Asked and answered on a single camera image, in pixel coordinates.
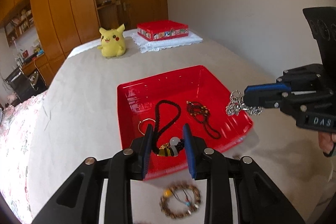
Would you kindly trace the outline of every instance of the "pikachu plush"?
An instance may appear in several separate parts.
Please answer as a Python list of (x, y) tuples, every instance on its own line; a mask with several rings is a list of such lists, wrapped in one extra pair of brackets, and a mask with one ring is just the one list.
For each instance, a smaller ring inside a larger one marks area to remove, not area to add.
[(103, 57), (109, 58), (121, 56), (125, 53), (126, 46), (123, 36), (124, 30), (124, 24), (121, 25), (118, 29), (99, 29), (99, 32), (101, 33), (101, 45), (98, 46), (98, 49), (101, 50)]

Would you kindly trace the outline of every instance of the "brown beaded bracelet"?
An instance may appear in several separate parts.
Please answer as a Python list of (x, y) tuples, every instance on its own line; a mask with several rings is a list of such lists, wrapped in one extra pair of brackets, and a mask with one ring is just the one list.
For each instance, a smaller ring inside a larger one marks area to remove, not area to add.
[[(173, 213), (168, 208), (168, 200), (171, 198), (171, 196), (175, 196), (175, 192), (179, 190), (192, 190), (194, 193), (194, 203), (187, 200), (185, 204), (188, 206), (188, 209), (185, 212), (178, 212)], [(163, 212), (166, 216), (171, 217), (172, 219), (182, 219), (185, 218), (192, 213), (196, 212), (199, 208), (199, 204), (201, 203), (201, 194), (199, 189), (196, 186), (188, 185), (187, 183), (180, 183), (170, 186), (168, 189), (166, 189), (163, 193), (163, 195), (160, 198), (160, 208), (161, 212)]]

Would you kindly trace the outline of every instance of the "human hand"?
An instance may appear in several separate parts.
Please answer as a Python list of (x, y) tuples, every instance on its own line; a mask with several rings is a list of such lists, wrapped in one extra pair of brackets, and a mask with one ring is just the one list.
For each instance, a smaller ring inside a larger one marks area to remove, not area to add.
[(336, 134), (319, 132), (319, 146), (326, 154), (329, 154), (333, 150), (334, 143), (336, 143)]

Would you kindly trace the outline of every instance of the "red tin box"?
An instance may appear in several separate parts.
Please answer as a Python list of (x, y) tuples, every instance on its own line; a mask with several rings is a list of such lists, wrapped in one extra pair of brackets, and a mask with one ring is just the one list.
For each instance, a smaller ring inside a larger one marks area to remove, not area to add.
[[(138, 130), (139, 121), (155, 119), (155, 105), (162, 99), (177, 103), (181, 116), (167, 129), (157, 142), (158, 146), (169, 143), (170, 138), (182, 138), (182, 127), (188, 123), (192, 134), (205, 140), (208, 147), (224, 152), (242, 142), (253, 122), (241, 111), (238, 116), (227, 116), (229, 90), (204, 66), (194, 66), (159, 75), (154, 75), (117, 87), (118, 121), (122, 148), (130, 147), (133, 139), (142, 137)], [(213, 139), (186, 110), (186, 101), (198, 101), (210, 111), (209, 124), (221, 133), (221, 138)], [(163, 104), (160, 107), (160, 127), (166, 125), (176, 115), (175, 107)], [(143, 122), (141, 130), (146, 131), (148, 123)], [(171, 174), (187, 167), (185, 152), (177, 157), (159, 157), (151, 153), (146, 179)]]
[(148, 41), (186, 37), (189, 34), (188, 25), (171, 20), (141, 23), (137, 27), (138, 34)]

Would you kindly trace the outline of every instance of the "gold ring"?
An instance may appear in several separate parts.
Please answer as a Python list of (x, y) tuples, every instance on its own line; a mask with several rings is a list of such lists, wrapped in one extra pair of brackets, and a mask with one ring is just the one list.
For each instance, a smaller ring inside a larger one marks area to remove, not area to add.
[(140, 122), (138, 123), (138, 130), (139, 130), (139, 132), (140, 132), (142, 135), (145, 135), (145, 133), (143, 133), (143, 132), (140, 130), (140, 124), (142, 124), (143, 122), (148, 121), (148, 120), (151, 120), (151, 121), (155, 122), (154, 119), (147, 118), (147, 119), (142, 120), (142, 121), (140, 121)]

